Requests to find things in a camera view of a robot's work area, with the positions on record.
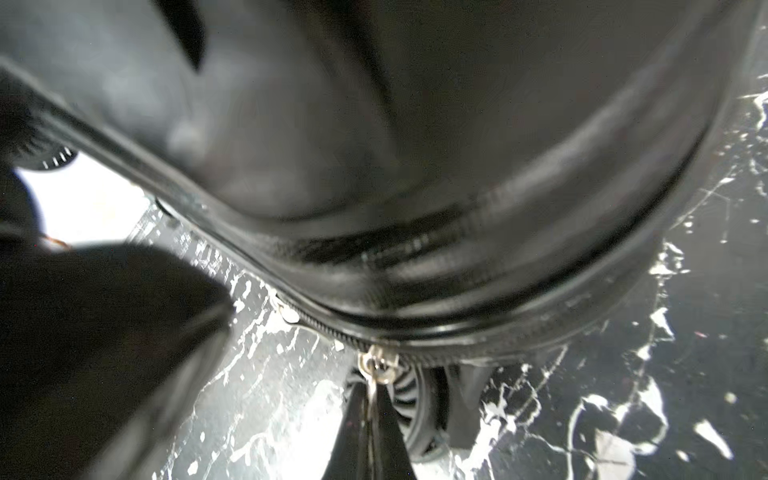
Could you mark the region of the black hard-shell suitcase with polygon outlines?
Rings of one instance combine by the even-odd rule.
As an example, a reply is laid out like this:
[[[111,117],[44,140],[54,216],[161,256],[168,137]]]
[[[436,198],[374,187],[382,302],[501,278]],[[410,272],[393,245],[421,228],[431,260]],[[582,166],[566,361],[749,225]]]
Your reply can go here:
[[[412,463],[563,344],[707,168],[763,1],[5,1],[1,171],[84,153],[400,356]]]

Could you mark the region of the silver zipper pull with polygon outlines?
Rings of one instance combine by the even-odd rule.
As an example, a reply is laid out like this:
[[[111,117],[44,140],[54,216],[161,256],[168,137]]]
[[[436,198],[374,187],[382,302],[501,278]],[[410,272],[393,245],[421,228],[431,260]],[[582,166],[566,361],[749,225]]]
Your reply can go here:
[[[400,374],[400,356],[379,345],[370,348],[357,357],[357,368],[367,385],[367,399],[372,404],[377,397],[378,387],[391,386]]]

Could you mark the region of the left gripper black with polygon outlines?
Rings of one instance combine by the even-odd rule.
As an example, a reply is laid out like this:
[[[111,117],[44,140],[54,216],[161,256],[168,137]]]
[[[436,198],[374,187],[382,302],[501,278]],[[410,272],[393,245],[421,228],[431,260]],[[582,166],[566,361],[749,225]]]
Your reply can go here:
[[[148,474],[221,361],[234,307],[153,247],[54,249],[1,171],[1,475]]]

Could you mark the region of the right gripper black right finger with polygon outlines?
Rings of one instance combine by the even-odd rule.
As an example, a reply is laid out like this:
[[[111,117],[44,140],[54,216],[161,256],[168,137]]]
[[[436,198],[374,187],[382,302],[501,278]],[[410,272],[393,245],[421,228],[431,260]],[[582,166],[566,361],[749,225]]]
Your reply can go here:
[[[396,411],[383,386],[375,386],[370,394],[370,478],[416,479]]]

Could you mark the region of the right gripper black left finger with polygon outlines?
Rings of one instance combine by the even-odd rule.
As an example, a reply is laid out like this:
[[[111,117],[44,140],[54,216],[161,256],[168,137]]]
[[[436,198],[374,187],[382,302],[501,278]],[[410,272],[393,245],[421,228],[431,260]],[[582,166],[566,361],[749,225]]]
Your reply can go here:
[[[368,479],[368,387],[354,384],[322,476],[323,480]]]

